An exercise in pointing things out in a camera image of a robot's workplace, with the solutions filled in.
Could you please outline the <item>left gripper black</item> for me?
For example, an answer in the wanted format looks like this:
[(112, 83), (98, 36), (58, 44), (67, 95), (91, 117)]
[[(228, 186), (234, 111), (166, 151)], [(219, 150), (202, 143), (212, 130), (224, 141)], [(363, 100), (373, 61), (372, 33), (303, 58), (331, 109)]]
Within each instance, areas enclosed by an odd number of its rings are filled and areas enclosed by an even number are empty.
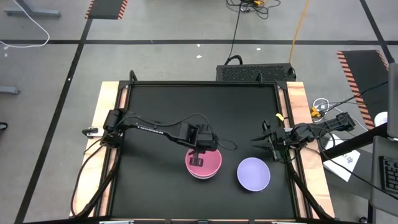
[(200, 158), (200, 154), (204, 151), (215, 151), (217, 150), (218, 137), (213, 132), (212, 127), (209, 124), (198, 125), (198, 136), (196, 149), (189, 151), (189, 164), (191, 166), (202, 166), (203, 159)]

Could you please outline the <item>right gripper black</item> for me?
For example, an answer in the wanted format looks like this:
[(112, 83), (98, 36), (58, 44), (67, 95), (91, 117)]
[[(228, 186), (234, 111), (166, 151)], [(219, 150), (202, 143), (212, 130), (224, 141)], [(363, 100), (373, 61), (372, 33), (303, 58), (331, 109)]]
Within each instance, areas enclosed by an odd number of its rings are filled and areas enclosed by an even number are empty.
[(268, 120), (262, 123), (263, 132), (251, 141), (264, 142), (256, 144), (255, 147), (271, 153), (273, 161), (288, 161), (290, 140), (283, 127), (273, 128)]

